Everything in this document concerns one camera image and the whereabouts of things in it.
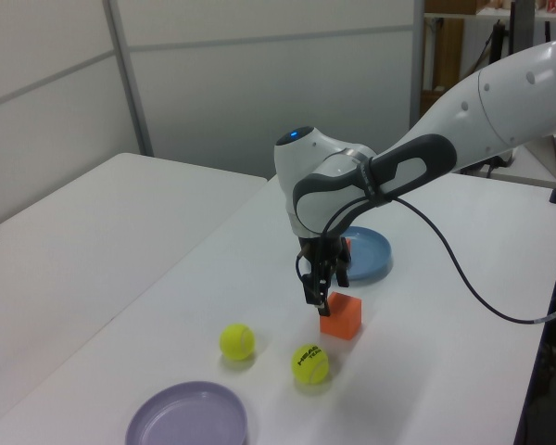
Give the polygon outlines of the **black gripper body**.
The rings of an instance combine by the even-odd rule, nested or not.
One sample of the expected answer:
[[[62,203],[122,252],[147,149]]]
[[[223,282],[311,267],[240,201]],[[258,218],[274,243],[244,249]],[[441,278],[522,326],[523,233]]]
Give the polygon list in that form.
[[[351,264],[350,242],[345,237],[298,239],[300,254],[311,264],[315,278],[332,277],[338,260]]]

